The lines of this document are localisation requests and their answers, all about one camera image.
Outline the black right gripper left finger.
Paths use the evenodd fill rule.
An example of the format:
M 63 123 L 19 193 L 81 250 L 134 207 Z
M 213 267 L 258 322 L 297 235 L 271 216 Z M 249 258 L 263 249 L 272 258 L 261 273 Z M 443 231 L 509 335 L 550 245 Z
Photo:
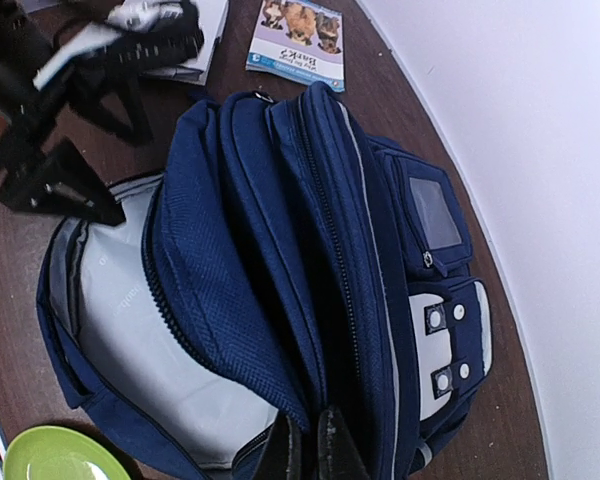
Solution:
M 302 475 L 302 432 L 294 420 L 279 413 L 252 476 L 253 480 L 298 480 Z

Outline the navy blue student backpack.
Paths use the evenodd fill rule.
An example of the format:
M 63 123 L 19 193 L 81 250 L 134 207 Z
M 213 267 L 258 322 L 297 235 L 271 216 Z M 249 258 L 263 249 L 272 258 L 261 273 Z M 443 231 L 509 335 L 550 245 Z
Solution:
M 69 218 L 38 320 L 69 406 L 179 479 L 252 479 L 279 413 L 317 477 L 337 407 L 370 479 L 457 434 L 492 364 L 483 282 L 446 172 L 367 134 L 325 84 L 202 100 L 126 221 Z

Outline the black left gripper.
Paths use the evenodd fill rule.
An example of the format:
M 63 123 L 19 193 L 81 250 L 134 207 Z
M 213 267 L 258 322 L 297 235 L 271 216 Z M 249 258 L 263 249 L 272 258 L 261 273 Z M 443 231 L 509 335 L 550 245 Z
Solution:
M 75 70 L 67 64 L 37 89 L 0 64 L 0 115 L 8 123 L 0 137 L 0 203 L 16 213 L 120 225 L 123 207 L 70 140 L 42 151 L 69 102 Z M 90 82 L 79 94 L 79 115 L 129 145 L 153 140 L 137 77 Z

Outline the white paperback book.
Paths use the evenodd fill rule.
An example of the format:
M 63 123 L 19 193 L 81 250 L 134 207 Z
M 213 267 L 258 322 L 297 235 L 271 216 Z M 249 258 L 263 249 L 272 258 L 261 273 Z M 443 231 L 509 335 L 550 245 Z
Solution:
M 229 2 L 221 0 L 195 1 L 199 10 L 199 26 L 204 35 L 204 43 L 195 59 L 173 67 L 150 70 L 145 77 L 172 80 L 197 86 L 204 86 L 210 71 L 217 44 L 221 41 L 227 23 Z

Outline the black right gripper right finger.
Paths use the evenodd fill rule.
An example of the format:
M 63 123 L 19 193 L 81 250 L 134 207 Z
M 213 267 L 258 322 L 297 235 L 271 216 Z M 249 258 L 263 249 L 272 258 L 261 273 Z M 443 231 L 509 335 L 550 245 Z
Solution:
M 320 415 L 317 431 L 317 477 L 320 480 L 369 480 L 341 411 L 330 406 Z

